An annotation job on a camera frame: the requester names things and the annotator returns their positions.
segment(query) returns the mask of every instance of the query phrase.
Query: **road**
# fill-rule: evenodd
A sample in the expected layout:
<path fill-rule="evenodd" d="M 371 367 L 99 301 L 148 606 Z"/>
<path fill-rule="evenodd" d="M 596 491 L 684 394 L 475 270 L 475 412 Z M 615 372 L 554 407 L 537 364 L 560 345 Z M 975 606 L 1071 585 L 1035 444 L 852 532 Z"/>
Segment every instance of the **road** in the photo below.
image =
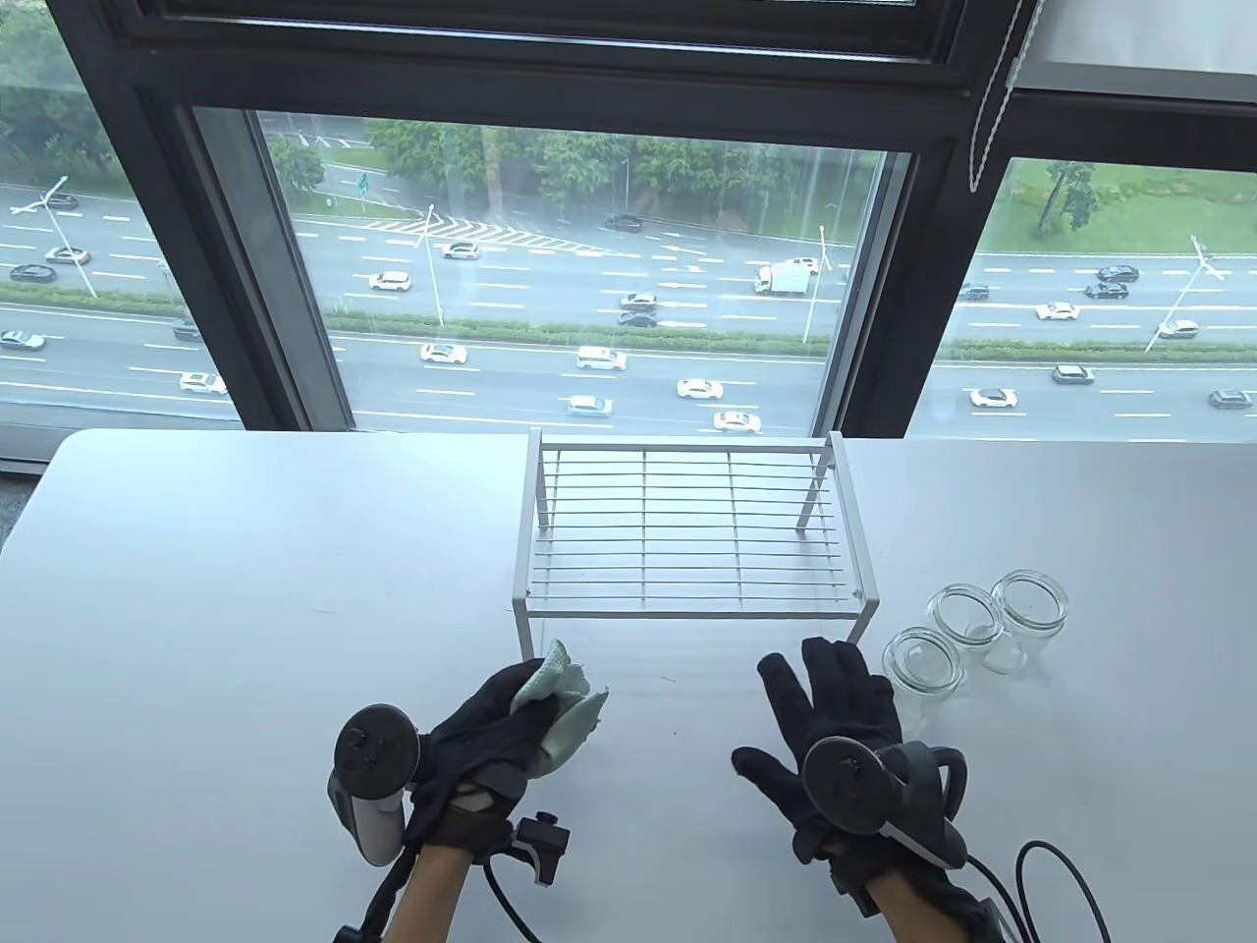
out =
<path fill-rule="evenodd" d="M 0 205 L 29 202 L 30 192 L 0 187 Z M 98 288 L 173 294 L 170 277 L 157 268 L 160 249 L 134 202 L 82 197 L 74 212 L 58 212 L 72 244 L 88 249 L 84 268 Z M 9 214 L 0 223 L 0 267 L 39 260 L 57 241 L 47 214 Z M 324 311 L 361 309 L 377 314 L 436 312 L 449 318 L 523 321 L 529 324 L 613 324 L 618 298 L 627 292 L 660 297 L 667 324 L 701 331 L 802 336 L 832 334 L 840 317 L 851 250 L 833 248 L 811 297 L 755 295 L 755 269 L 784 256 L 777 240 L 737 245 L 714 233 L 685 226 L 654 226 L 640 234 L 590 229 L 567 239 L 497 224 L 439 218 L 422 240 L 422 221 L 294 221 L 316 294 Z M 441 258 L 451 240 L 473 236 L 483 245 L 476 262 Z M 791 251 L 808 246 L 786 244 Z M 816 254 L 817 246 L 810 251 Z M 427 254 L 434 258 L 429 265 Z M 1125 301 L 1090 301 L 1081 289 L 1100 264 L 1133 262 L 1144 275 Z M 1071 256 L 982 255 L 972 278 L 991 285 L 987 302 L 957 304 L 949 338 L 988 339 L 1145 339 L 1165 317 L 1195 268 L 1194 256 L 1097 259 Z M 1200 342 L 1238 342 L 1257 331 L 1257 256 L 1216 262 L 1223 275 L 1197 279 L 1179 316 L 1200 323 Z M 402 270 L 410 292 L 372 292 L 376 272 Z M 60 284 L 78 284 L 67 267 Z M 1081 307 L 1077 321 L 1041 322 L 1035 308 L 1048 301 Z M 812 323 L 808 326 L 808 314 Z"/>
<path fill-rule="evenodd" d="M 50 339 L 38 353 L 0 353 L 0 401 L 20 404 L 25 422 L 77 424 L 64 407 L 187 416 L 189 424 L 235 420 L 228 397 L 184 394 L 178 375 L 212 371 L 206 351 L 173 338 L 170 323 L 89 312 L 0 306 L 0 329 Z M 572 351 L 470 345 L 465 366 L 424 363 L 419 342 L 333 334 L 332 345 L 357 421 L 398 431 L 493 431 L 542 426 L 568 431 L 689 435 L 713 431 L 711 414 L 738 409 L 760 416 L 769 435 L 801 435 L 816 404 L 822 367 L 779 357 L 630 353 L 622 373 L 577 371 Z M 1216 389 L 1257 396 L 1257 367 L 1097 367 L 1090 387 L 1057 386 L 1040 366 L 935 365 L 911 434 L 982 439 L 1119 439 L 1249 441 L 1257 410 L 1207 405 Z M 678 380 L 725 383 L 725 397 L 676 396 Z M 977 410 L 968 391 L 1016 389 L 1016 410 Z M 567 412 L 567 397 L 593 394 L 615 402 L 607 419 Z M 0 409 L 5 416 L 13 406 Z M 93 417 L 89 425 L 109 425 Z"/>

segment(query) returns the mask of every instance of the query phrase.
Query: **window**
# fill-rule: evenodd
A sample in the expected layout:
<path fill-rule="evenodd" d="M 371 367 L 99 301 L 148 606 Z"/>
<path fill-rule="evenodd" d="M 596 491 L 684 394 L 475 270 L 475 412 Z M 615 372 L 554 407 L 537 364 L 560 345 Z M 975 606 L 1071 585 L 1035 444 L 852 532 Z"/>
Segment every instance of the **window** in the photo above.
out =
<path fill-rule="evenodd" d="M 909 434 L 1257 439 L 1254 220 L 1257 175 L 1012 161 Z"/>
<path fill-rule="evenodd" d="M 0 194 L 6 456 L 50 451 L 28 451 L 24 433 L 238 425 L 60 35 L 29 0 L 0 3 Z"/>
<path fill-rule="evenodd" d="M 360 427 L 813 429 L 882 155 L 259 119 Z"/>

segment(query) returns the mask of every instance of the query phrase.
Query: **black cable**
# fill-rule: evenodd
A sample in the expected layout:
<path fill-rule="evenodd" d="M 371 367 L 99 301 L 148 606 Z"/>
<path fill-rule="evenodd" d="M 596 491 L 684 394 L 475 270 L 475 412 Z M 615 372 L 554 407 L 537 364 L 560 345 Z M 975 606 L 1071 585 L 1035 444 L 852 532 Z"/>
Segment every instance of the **black cable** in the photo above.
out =
<path fill-rule="evenodd" d="M 979 861 L 973 855 L 969 855 L 969 864 L 972 864 L 978 871 L 985 878 L 991 886 L 999 891 L 999 896 L 1003 898 L 1004 907 L 1012 915 L 1013 922 L 1017 924 L 1017 933 L 1021 937 L 1021 943 L 1043 943 L 1040 939 L 1038 930 L 1035 928 L 1035 918 L 1029 913 L 1029 899 L 1026 896 L 1026 856 L 1035 849 L 1041 847 L 1045 851 L 1051 851 L 1056 860 L 1065 865 L 1070 875 L 1073 878 L 1075 884 L 1079 885 L 1079 890 L 1082 891 L 1082 896 L 1086 898 L 1087 907 L 1091 908 L 1091 917 L 1096 922 L 1096 929 L 1100 930 L 1101 943 L 1112 943 L 1112 938 L 1109 935 L 1109 925 L 1104 920 L 1104 914 L 1100 912 L 1100 904 L 1096 903 L 1095 894 L 1091 893 L 1091 888 L 1087 885 L 1086 879 L 1082 876 L 1082 871 L 1077 869 L 1073 861 L 1070 860 L 1061 849 L 1048 841 L 1040 841 L 1038 839 L 1033 841 L 1027 841 L 1021 846 L 1017 852 L 1017 864 L 1013 866 L 1013 874 L 1017 879 L 1017 898 L 1021 900 L 1021 909 L 1013 903 L 1012 895 L 1008 889 L 1004 888 L 1003 883 L 987 868 L 982 861 Z"/>
<path fill-rule="evenodd" d="M 519 912 L 510 905 L 509 900 L 507 900 L 507 895 L 502 893 L 502 885 L 498 884 L 498 878 L 494 875 L 493 865 L 489 864 L 489 861 L 484 863 L 484 879 L 489 881 L 489 890 L 491 890 L 493 895 L 498 898 L 498 903 L 502 904 L 502 909 L 507 912 L 507 917 L 509 917 L 510 922 L 515 924 L 515 929 L 519 930 L 520 935 L 523 935 L 528 943 L 542 943 L 537 938 L 537 934 L 528 929 L 528 924 L 524 923 L 524 918 L 519 915 Z"/>

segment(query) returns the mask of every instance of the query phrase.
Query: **truck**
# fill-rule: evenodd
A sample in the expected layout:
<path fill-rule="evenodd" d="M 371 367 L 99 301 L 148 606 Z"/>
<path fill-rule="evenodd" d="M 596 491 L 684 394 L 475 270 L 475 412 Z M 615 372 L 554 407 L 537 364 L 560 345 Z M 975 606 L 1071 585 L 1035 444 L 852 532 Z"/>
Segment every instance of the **truck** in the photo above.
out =
<path fill-rule="evenodd" d="M 797 262 L 764 265 L 755 275 L 755 294 L 807 294 L 812 273 Z"/>

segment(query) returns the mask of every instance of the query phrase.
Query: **glass jar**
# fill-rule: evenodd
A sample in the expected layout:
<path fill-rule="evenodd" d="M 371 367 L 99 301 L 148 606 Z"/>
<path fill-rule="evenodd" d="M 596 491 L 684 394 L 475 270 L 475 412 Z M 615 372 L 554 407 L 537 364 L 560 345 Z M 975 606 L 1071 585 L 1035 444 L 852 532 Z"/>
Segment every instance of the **glass jar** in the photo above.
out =
<path fill-rule="evenodd" d="M 895 710 L 904 739 L 913 739 L 933 710 L 964 680 L 960 653 L 944 636 L 913 626 L 881 653 L 881 670 L 895 689 Z"/>
<path fill-rule="evenodd" d="M 964 658 L 965 668 L 982 661 L 999 635 L 999 610 L 991 593 L 968 583 L 944 586 L 926 606 L 930 625 Z"/>
<path fill-rule="evenodd" d="M 982 658 L 996 674 L 1017 674 L 1065 625 L 1070 600 L 1052 577 L 1037 570 L 1014 570 L 991 592 L 1001 630 Z"/>

